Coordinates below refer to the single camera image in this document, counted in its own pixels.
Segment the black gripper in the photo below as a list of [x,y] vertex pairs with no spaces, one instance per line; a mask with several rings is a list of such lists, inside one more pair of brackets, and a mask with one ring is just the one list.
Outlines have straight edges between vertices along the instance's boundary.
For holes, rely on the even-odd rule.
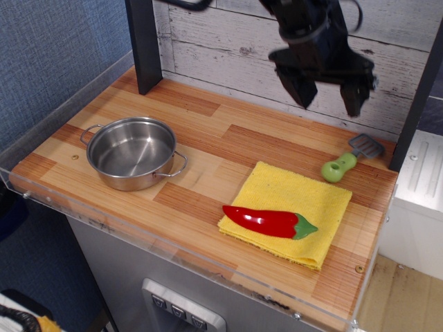
[[334,29],[305,35],[282,30],[280,35],[288,46],[272,51],[269,59],[293,100],[307,109],[318,92],[315,82],[341,84],[347,114],[359,117],[378,79],[373,62],[350,48],[347,35]]

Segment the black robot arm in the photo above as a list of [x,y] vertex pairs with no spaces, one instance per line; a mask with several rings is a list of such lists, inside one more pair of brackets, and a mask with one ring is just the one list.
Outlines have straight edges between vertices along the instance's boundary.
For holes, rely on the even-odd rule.
[[279,33],[288,48],[275,50],[269,59],[294,101],[307,108],[318,90],[317,82],[337,84],[350,117],[375,90],[374,63],[354,52],[338,1],[263,1],[277,19]]

